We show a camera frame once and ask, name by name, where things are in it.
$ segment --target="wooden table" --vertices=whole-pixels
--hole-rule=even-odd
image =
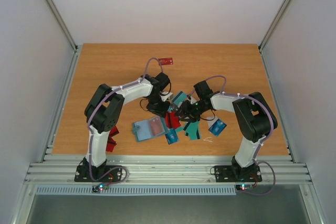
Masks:
[[[150,57],[172,57],[174,64],[163,66],[172,82],[172,92],[189,93],[193,85],[207,77],[223,74],[227,77],[226,92],[249,94],[259,91],[278,118],[271,96],[263,63],[256,45],[223,44],[85,44],[80,54],[76,73],[60,122],[54,154],[85,154],[88,146],[88,129],[84,109],[98,85],[126,84],[143,74]],[[156,76],[158,64],[150,64],[148,74]],[[210,88],[219,90],[223,80],[208,81]],[[178,133],[180,141],[168,145],[164,136],[141,143],[135,141],[131,124],[149,119],[153,115],[143,111],[139,100],[125,105],[117,127],[120,134],[114,154],[128,155],[234,155],[240,146],[242,134],[234,113],[216,111],[227,127],[219,137],[208,131],[206,121],[200,122],[201,139],[191,141]],[[281,126],[266,142],[261,155],[288,155]]]

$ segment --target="red packet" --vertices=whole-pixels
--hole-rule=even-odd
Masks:
[[[159,116],[149,119],[148,122],[151,127],[153,137],[164,132],[164,128]]]
[[[161,65],[172,65],[173,58],[160,58],[159,62],[161,63]]]

